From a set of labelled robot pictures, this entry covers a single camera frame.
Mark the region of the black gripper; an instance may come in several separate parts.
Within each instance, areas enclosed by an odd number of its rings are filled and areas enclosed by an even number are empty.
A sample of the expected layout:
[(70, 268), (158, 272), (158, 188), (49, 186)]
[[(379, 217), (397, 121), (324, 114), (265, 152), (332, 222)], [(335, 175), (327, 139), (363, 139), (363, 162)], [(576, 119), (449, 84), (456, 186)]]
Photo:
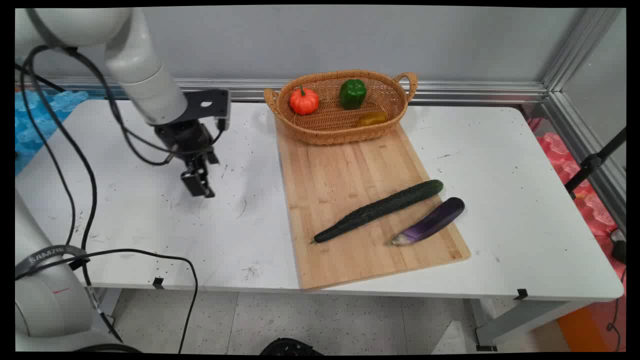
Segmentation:
[(178, 157), (187, 166), (194, 166), (194, 170), (186, 170), (180, 174), (188, 192), (193, 197), (214, 198), (215, 192), (210, 186), (207, 164), (220, 163), (215, 155), (214, 145), (221, 133), (213, 136), (198, 119), (156, 126), (154, 133), (171, 152), (167, 155), (165, 164)]

